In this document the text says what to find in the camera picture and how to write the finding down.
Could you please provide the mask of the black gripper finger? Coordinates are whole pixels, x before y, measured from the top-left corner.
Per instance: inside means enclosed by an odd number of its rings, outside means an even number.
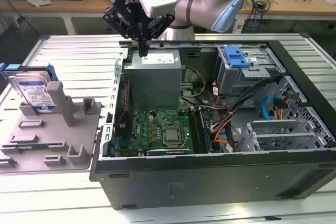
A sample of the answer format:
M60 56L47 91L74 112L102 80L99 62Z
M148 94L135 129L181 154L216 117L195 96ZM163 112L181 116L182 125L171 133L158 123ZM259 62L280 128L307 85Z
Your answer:
M163 15L156 18L146 18L143 22L143 56L147 56L152 39L158 37L174 21L174 15Z
M135 11L131 7L124 9L124 14L116 6L110 6L103 19L123 38L131 39L139 50L139 56L144 57L144 38L141 24L136 21Z

